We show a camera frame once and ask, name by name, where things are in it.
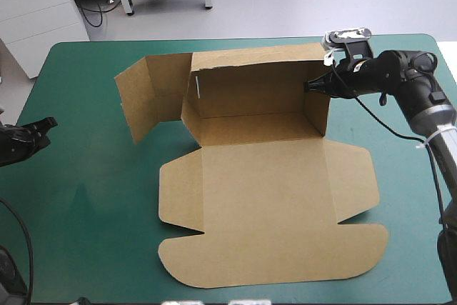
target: green tabletop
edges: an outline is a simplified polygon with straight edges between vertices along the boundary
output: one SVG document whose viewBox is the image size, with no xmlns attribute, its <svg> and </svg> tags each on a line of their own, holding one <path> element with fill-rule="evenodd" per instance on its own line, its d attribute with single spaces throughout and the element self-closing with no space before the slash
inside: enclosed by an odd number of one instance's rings
<svg viewBox="0 0 457 305">
<path fill-rule="evenodd" d="M 159 168 L 198 148 L 180 121 L 159 124 L 132 143 L 114 77 L 147 54 L 298 44 L 319 38 L 203 41 L 110 41 L 56 45 L 19 119 L 54 116 L 52 144 L 28 161 L 0 169 L 0 194 L 28 224 L 35 249 L 33 301 L 160 302 L 271 299 L 307 303 L 433 303 L 449 300 L 436 253 L 438 207 L 424 150 L 397 139 L 355 102 L 331 101 L 327 138 L 371 152 L 381 204 L 353 221 L 384 224 L 390 232 L 379 264 L 354 279 L 196 289 L 172 278 L 157 247 L 185 229 L 158 218 Z M 437 79 L 457 104 L 457 87 L 436 42 L 426 35 L 375 36 L 385 49 L 436 53 Z M 388 124 L 409 134 L 390 98 L 363 100 Z M 0 209 L 0 244 L 27 278 L 26 246 L 17 223 Z"/>
</svg>

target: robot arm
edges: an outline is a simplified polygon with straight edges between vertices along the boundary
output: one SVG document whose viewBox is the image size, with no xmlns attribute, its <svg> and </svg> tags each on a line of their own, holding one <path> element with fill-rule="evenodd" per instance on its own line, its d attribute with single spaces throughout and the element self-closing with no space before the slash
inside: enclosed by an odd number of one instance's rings
<svg viewBox="0 0 457 305">
<path fill-rule="evenodd" d="M 346 57 L 337 66 L 333 63 L 329 73 L 307 81 L 305 90 L 346 99 L 380 93 L 382 106 L 387 95 L 392 95 L 411 130 L 426 138 L 425 144 L 433 152 L 452 196 L 443 214 L 438 252 L 451 295 L 457 301 L 457 112 L 433 75 L 437 66 L 434 54 L 389 50 L 374 58 L 370 37 L 371 32 L 363 28 L 328 32 L 323 38 L 324 48 L 329 54 L 344 51 Z"/>
</svg>

